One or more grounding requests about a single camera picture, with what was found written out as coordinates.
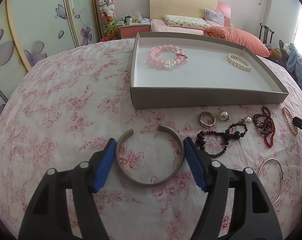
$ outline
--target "mug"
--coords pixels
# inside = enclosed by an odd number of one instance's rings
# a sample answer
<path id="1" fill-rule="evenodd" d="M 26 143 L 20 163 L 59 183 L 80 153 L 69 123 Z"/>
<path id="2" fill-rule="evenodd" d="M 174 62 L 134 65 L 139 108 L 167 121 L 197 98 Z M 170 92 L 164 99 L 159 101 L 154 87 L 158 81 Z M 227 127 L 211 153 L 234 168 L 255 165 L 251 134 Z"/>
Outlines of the mug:
<path id="1" fill-rule="evenodd" d="M 126 19 L 126 22 L 127 22 L 128 24 L 132 24 L 132 20 L 133 20 L 132 17 L 128 17 L 128 18 Z"/>

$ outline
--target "flower charm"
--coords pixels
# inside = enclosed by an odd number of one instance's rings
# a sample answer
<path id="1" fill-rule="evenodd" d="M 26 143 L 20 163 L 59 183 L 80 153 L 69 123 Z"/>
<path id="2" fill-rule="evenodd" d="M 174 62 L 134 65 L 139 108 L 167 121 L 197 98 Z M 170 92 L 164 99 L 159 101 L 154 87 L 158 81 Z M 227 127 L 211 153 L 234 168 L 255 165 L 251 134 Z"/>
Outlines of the flower charm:
<path id="1" fill-rule="evenodd" d="M 172 68 L 172 66 L 174 66 L 175 63 L 176 63 L 176 62 L 175 62 L 173 59 L 167 59 L 167 60 L 165 61 L 165 66 L 166 66 L 166 68 Z"/>

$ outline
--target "silver screw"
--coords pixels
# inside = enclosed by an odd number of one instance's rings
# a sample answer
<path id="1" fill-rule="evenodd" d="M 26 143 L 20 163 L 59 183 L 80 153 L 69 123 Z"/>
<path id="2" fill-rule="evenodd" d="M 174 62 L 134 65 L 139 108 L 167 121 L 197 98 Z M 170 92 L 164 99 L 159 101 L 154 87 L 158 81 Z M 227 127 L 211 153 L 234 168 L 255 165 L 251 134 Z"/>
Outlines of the silver screw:
<path id="1" fill-rule="evenodd" d="M 81 162 L 80 163 L 80 167 L 83 168 L 83 169 L 87 168 L 88 166 L 89 166 L 88 162 Z"/>
<path id="2" fill-rule="evenodd" d="M 248 173 L 248 174 L 252 174 L 253 173 L 253 169 L 251 168 L 245 168 L 245 172 Z"/>
<path id="3" fill-rule="evenodd" d="M 213 161 L 211 164 L 212 164 L 213 167 L 216 167 L 216 168 L 221 166 L 221 163 L 218 162 L 218 161 Z"/>
<path id="4" fill-rule="evenodd" d="M 55 169 L 53 169 L 53 168 L 50 168 L 50 169 L 48 169 L 48 171 L 47 171 L 47 174 L 48 175 L 53 175 L 55 173 Z"/>

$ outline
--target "pink pearl bracelet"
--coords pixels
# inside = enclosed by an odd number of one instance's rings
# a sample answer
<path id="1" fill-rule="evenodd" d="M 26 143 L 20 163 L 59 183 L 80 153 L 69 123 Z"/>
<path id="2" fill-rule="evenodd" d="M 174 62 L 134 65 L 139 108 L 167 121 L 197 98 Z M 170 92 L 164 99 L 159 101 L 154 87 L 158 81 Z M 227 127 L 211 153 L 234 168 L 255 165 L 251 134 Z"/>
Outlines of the pink pearl bracelet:
<path id="1" fill-rule="evenodd" d="M 158 59 L 158 56 L 161 54 L 162 51 L 166 52 L 174 52 L 177 54 L 175 59 Z M 153 47 L 150 49 L 150 53 L 148 55 L 148 62 L 153 65 L 158 66 L 159 68 L 164 69 L 172 69 L 174 65 L 180 65 L 183 61 L 185 61 L 188 57 L 183 49 L 179 48 L 178 46 L 173 45 L 162 45 Z"/>

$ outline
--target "white pearl bracelet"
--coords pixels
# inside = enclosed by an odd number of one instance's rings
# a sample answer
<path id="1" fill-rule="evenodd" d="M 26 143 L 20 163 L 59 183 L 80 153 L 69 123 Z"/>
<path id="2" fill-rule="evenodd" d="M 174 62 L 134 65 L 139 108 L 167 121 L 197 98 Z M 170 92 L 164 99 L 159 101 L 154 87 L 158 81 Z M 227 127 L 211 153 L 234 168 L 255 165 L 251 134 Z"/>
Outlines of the white pearl bracelet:
<path id="1" fill-rule="evenodd" d="M 243 69 L 245 71 L 251 71 L 251 66 L 249 64 L 249 62 L 247 62 L 243 57 L 240 57 L 238 55 L 235 55 L 235 54 L 227 54 L 227 60 L 232 64 L 232 65 L 235 65 L 236 67 L 240 68 L 240 69 Z"/>
<path id="2" fill-rule="evenodd" d="M 287 126 L 289 127 L 290 132 L 293 135 L 297 135 L 298 134 L 298 128 L 296 126 L 292 127 L 292 125 L 290 124 L 289 119 L 288 119 L 288 115 L 291 118 L 291 120 L 293 119 L 293 115 L 290 113 L 289 109 L 286 108 L 286 107 L 283 107 L 282 108 L 282 113 L 285 116 L 285 120 L 286 120 Z"/>

